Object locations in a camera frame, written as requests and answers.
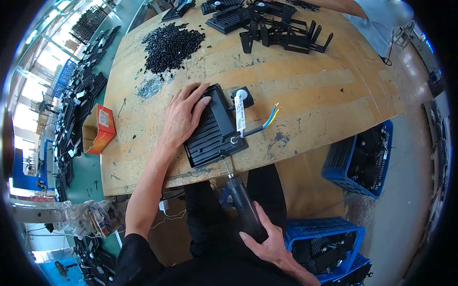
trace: fingernail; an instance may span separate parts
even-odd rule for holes
[[[209,104],[211,99],[212,99],[212,97],[204,97],[202,102],[205,103],[205,104]]]
[[[241,238],[242,240],[245,240],[245,239],[246,239],[246,233],[244,233],[244,232],[239,232],[239,235],[240,235],[240,238]]]

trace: black sleeve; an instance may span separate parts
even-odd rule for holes
[[[164,270],[148,241],[139,234],[125,237],[116,264],[113,285],[150,285]]]

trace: cardboard box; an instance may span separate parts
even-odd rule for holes
[[[113,111],[97,103],[86,117],[82,132],[84,153],[100,154],[116,135]]]

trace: blue wire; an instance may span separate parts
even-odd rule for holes
[[[264,125],[262,126],[262,129],[264,129],[269,124],[270,120],[272,120],[272,116],[274,113],[275,113],[275,108],[272,108],[272,113],[270,113],[270,117],[269,119],[267,119],[267,122],[264,123]]]

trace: right hand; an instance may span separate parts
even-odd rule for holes
[[[203,97],[210,83],[194,82],[179,90],[165,111],[164,130],[161,144],[173,150],[183,144],[199,125],[204,108],[211,97]]]
[[[260,259],[271,262],[277,267],[282,268],[284,261],[288,261],[293,256],[288,251],[284,244],[283,230],[281,227],[273,225],[270,222],[269,217],[266,215],[262,207],[258,202],[253,202],[256,212],[259,216],[259,221],[262,226],[266,229],[269,238],[266,239],[262,244],[259,244],[250,235],[245,232],[239,232],[245,245],[256,254]]]

